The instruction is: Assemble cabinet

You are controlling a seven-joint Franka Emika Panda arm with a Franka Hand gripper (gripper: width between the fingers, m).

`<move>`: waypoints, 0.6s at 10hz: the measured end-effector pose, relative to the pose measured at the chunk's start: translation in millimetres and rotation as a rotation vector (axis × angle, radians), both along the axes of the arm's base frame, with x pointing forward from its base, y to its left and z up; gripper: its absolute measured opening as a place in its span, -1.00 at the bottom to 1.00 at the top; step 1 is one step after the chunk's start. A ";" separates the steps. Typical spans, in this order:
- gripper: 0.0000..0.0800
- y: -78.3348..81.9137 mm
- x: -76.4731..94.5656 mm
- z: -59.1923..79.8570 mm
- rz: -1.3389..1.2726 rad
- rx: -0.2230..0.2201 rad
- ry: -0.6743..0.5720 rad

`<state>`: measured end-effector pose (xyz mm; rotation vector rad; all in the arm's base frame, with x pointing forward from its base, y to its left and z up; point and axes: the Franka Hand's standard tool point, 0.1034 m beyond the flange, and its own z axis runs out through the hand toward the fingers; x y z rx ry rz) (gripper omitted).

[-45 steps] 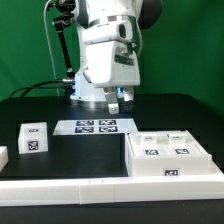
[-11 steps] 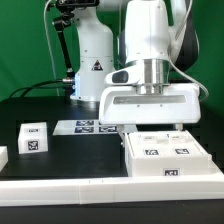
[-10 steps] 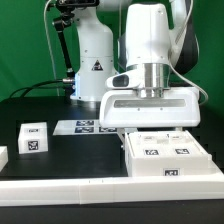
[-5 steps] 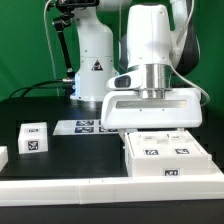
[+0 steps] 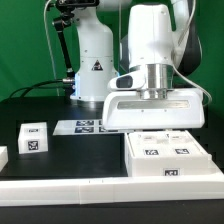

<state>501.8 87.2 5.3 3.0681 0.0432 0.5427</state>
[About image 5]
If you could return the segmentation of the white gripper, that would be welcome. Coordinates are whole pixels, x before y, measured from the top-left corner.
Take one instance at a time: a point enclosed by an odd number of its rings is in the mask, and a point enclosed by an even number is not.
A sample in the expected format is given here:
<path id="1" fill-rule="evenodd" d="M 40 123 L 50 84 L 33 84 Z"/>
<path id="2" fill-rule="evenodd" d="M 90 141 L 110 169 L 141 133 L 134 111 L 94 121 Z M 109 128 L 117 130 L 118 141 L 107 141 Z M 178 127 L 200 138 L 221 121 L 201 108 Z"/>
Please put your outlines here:
<path id="1" fill-rule="evenodd" d="M 174 89 L 166 99 L 143 100 L 137 91 L 110 93 L 103 107 L 106 130 L 157 130 L 201 128 L 202 93 L 195 88 Z"/>

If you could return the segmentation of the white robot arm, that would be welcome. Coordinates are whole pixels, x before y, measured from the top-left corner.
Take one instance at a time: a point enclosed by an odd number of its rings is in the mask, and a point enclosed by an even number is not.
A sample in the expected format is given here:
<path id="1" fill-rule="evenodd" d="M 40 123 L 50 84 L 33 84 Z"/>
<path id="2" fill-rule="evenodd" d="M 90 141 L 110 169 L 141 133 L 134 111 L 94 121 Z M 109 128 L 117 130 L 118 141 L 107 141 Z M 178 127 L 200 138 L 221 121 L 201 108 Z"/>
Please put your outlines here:
<path id="1" fill-rule="evenodd" d="M 166 5 L 142 3 L 130 10 L 128 34 L 120 42 L 121 75 L 113 62 L 113 33 L 101 23 L 98 11 L 114 11 L 132 0 L 48 0 L 59 11 L 54 21 L 64 42 L 63 30 L 75 24 L 79 37 L 80 68 L 72 69 L 66 47 L 62 48 L 67 81 L 78 106 L 100 108 L 106 130 L 200 128 L 204 124 L 200 88 L 174 88 L 173 75 L 184 59 L 189 32 L 189 0 Z"/>

